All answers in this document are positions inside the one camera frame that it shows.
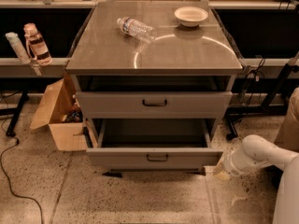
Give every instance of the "glass bottle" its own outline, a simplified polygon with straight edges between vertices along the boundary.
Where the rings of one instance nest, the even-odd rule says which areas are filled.
[[[31,50],[35,55],[33,59],[41,66],[50,64],[52,62],[52,58],[42,34],[36,29],[36,25],[34,23],[25,24],[24,32],[29,56],[31,56]]]

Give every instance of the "speckled floor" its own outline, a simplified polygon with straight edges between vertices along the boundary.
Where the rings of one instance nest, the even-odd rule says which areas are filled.
[[[20,144],[3,155],[13,191],[35,198],[44,223],[272,223],[277,189],[273,172],[256,170],[229,181],[216,179],[214,167],[206,175],[176,172],[102,175],[84,151],[58,151],[48,127],[29,129],[36,104],[24,106],[15,132]],[[239,137],[227,142],[221,123],[212,141],[227,153],[241,139],[256,133],[274,141],[283,117],[247,118],[236,124]],[[0,151],[13,140],[0,132]],[[14,197],[0,172],[0,223],[41,223],[37,204]]]

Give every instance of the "open cardboard box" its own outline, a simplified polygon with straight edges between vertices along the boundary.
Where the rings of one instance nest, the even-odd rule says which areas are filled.
[[[86,150],[86,136],[82,134],[83,123],[62,123],[65,115],[73,106],[75,88],[70,77],[65,77],[47,86],[33,117],[30,129],[49,125],[56,147],[61,151]],[[96,139],[89,129],[95,147]]]

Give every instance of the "bottle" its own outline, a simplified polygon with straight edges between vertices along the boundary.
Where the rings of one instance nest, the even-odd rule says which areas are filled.
[[[152,43],[157,35],[153,27],[129,17],[119,18],[117,24],[124,33],[147,43]]]
[[[45,66],[50,64],[52,58],[42,34],[36,29],[36,25],[34,23],[25,24],[24,32],[29,56],[31,57],[31,50],[35,55],[33,59],[36,60],[39,65]]]
[[[22,45],[18,35],[15,33],[7,33],[6,37],[10,43],[10,46],[13,48],[17,57],[20,59],[20,62],[22,64],[30,63],[30,58],[25,50],[25,47]]]

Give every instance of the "white bowl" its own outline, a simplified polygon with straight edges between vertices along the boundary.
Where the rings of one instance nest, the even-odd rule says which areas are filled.
[[[175,16],[182,25],[194,27],[204,21],[208,14],[198,7],[181,7],[175,11]]]

